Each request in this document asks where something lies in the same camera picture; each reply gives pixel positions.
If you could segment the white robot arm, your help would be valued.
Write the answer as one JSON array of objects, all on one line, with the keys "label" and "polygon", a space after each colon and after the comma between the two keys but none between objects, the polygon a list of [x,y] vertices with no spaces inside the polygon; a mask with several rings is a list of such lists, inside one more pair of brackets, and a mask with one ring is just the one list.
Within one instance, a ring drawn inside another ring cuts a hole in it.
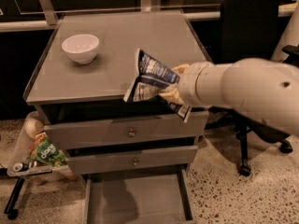
[{"label": "white robot arm", "polygon": [[265,59],[208,61],[175,68],[177,84],[159,92],[168,102],[223,107],[288,134],[299,134],[298,68]]}]

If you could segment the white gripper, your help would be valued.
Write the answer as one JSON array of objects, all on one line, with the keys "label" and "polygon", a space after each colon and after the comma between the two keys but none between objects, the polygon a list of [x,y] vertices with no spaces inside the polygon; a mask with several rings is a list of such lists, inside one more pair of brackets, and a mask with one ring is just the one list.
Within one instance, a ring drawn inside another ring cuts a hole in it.
[{"label": "white gripper", "polygon": [[204,104],[199,97],[197,79],[202,71],[207,67],[213,67],[211,62],[198,62],[188,65],[187,63],[178,65],[172,69],[180,76],[178,84],[172,84],[160,90],[159,95],[168,103],[177,105],[189,105],[191,107],[210,107]]}]

